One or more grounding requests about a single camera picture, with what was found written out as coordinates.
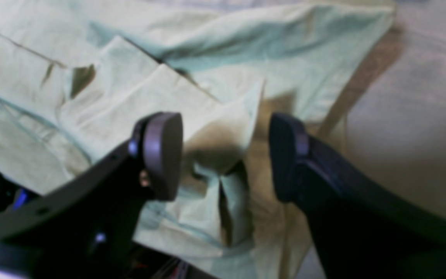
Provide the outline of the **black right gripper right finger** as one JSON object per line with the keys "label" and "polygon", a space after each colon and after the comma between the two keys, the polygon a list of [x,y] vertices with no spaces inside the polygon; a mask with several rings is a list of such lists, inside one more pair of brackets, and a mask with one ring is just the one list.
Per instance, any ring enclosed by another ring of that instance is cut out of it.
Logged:
{"label": "black right gripper right finger", "polygon": [[273,113],[269,156],[277,198],[306,216],[328,279],[446,279],[446,220],[404,201]]}

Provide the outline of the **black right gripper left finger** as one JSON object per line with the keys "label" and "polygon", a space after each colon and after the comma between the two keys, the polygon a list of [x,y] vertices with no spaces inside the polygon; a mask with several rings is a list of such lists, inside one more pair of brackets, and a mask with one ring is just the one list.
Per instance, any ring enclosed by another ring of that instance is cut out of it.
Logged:
{"label": "black right gripper left finger", "polygon": [[140,212],[177,195],[180,113],[141,119],[132,136],[67,185],[0,214],[0,279],[120,279]]}

